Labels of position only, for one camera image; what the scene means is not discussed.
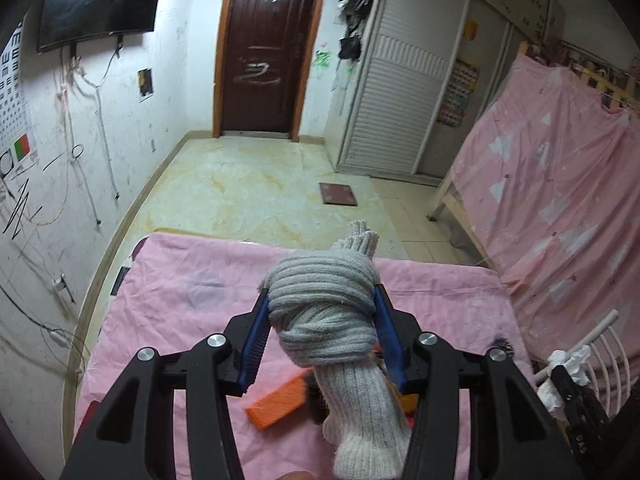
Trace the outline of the white louvered wardrobe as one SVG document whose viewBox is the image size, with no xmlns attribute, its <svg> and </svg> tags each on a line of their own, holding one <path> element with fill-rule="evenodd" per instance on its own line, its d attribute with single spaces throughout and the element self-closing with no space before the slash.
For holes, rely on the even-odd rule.
<svg viewBox="0 0 640 480">
<path fill-rule="evenodd" d="M 558 0 L 374 0 L 359 61 L 338 66 L 324 140 L 350 174 L 438 185 L 523 41 L 554 47 Z M 456 59 L 480 79 L 462 124 L 436 122 Z"/>
</svg>

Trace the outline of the grey knitted sock bundle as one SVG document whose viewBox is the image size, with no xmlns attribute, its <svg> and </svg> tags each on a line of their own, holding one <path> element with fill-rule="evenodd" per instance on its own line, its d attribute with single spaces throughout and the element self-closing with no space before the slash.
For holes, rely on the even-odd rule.
<svg viewBox="0 0 640 480">
<path fill-rule="evenodd" d="M 411 430 L 375 361 L 373 257 L 378 233 L 363 220 L 325 250 L 284 256 L 265 276 L 269 321 L 291 361 L 309 368 L 328 406 L 323 437 L 339 479 L 397 479 Z"/>
</svg>

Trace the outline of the white metal chair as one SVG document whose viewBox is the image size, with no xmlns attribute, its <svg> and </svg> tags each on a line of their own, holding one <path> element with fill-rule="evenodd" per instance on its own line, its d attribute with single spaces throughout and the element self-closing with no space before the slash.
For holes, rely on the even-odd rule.
<svg viewBox="0 0 640 480">
<path fill-rule="evenodd" d="M 551 372 L 559 365 L 565 367 L 576 385 L 588 387 L 594 393 L 609 418 L 623 407 L 630 397 L 634 378 L 623 341 L 616 332 L 618 326 L 620 312 L 613 309 L 573 348 L 553 351 L 547 364 L 535 373 L 537 394 L 552 416 L 565 418 L 565 402 L 551 381 Z"/>
</svg>

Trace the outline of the dark brown wooden door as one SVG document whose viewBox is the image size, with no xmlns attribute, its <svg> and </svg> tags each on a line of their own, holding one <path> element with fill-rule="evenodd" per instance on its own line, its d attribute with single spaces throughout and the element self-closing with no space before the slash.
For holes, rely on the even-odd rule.
<svg viewBox="0 0 640 480">
<path fill-rule="evenodd" d="M 323 0 L 222 0 L 213 136 L 299 138 Z"/>
</svg>

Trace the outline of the orange rectangular box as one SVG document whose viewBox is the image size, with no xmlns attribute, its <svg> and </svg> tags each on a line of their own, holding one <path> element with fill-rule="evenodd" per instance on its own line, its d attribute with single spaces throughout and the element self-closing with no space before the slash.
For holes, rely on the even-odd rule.
<svg viewBox="0 0 640 480">
<path fill-rule="evenodd" d="M 266 430 L 294 414 L 307 403 L 310 375 L 310 370 L 301 372 L 244 408 L 248 420 L 258 430 Z"/>
</svg>

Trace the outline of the eye chart poster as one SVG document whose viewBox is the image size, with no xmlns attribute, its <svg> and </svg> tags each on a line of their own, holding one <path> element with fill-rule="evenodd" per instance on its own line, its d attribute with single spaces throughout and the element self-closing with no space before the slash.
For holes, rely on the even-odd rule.
<svg viewBox="0 0 640 480">
<path fill-rule="evenodd" d="M 22 78 L 23 22 L 14 29 L 1 53 L 0 134 L 1 179 L 36 160 L 32 118 Z"/>
</svg>

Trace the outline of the wall socket box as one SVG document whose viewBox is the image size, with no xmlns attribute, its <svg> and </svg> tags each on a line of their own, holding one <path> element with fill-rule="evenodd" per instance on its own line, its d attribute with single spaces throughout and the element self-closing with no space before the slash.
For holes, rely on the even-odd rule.
<svg viewBox="0 0 640 480">
<path fill-rule="evenodd" d="M 153 95 L 152 70 L 150 68 L 138 71 L 138 88 L 140 101 L 149 99 Z"/>
</svg>

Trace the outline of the colourful wardrobe poster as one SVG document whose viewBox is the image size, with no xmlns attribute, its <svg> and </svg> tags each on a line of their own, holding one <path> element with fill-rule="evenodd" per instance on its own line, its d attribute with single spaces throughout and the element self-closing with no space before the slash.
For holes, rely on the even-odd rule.
<svg viewBox="0 0 640 480">
<path fill-rule="evenodd" d="M 479 79 L 480 69 L 477 65 L 457 58 L 442 97 L 436 122 L 451 128 L 460 127 Z"/>
</svg>

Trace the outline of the pink patterned hanging curtain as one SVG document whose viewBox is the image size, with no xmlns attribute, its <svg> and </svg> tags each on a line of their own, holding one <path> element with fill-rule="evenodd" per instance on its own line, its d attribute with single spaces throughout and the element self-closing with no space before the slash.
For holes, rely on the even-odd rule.
<svg viewBox="0 0 640 480">
<path fill-rule="evenodd" d="M 516 58 L 450 176 L 528 351 L 574 346 L 608 312 L 639 355 L 639 119 L 564 67 Z"/>
</svg>

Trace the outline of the pink bed sheet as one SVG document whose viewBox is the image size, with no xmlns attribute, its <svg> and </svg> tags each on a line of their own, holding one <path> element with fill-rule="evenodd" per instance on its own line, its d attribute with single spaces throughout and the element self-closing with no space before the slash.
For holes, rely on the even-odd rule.
<svg viewBox="0 0 640 480">
<path fill-rule="evenodd" d="M 266 273 L 283 248 L 233 240 L 154 233 L 134 257 L 115 298 L 108 304 L 76 403 L 75 427 L 101 401 L 137 351 L 160 354 L 191 349 L 229 318 L 249 311 Z M 532 367 L 506 290 L 495 272 L 474 266 L 377 258 L 374 262 L 393 306 L 414 315 L 424 330 L 454 348 L 483 354 L 498 338 L 510 342 L 526 378 Z M 333 476 L 334 451 L 307 410 L 259 430 L 246 408 L 299 375 L 270 335 L 256 382 L 242 398 L 228 401 L 236 447 L 246 478 L 277 479 L 308 471 Z"/>
</svg>

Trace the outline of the black bags hanging on wall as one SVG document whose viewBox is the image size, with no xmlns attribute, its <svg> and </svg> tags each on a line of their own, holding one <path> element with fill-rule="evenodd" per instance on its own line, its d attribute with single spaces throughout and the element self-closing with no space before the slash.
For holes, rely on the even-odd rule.
<svg viewBox="0 0 640 480">
<path fill-rule="evenodd" d="M 346 25 L 344 37 L 340 40 L 338 59 L 340 61 L 357 62 L 362 52 L 360 28 L 367 21 L 374 0 L 340 0 L 338 10 Z"/>
</svg>

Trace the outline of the black wall television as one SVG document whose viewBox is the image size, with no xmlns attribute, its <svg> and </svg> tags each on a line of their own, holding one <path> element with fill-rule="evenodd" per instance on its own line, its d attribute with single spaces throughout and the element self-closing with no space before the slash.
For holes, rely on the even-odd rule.
<svg viewBox="0 0 640 480">
<path fill-rule="evenodd" d="M 152 32 L 158 0 L 43 0 L 37 50 Z"/>
</svg>

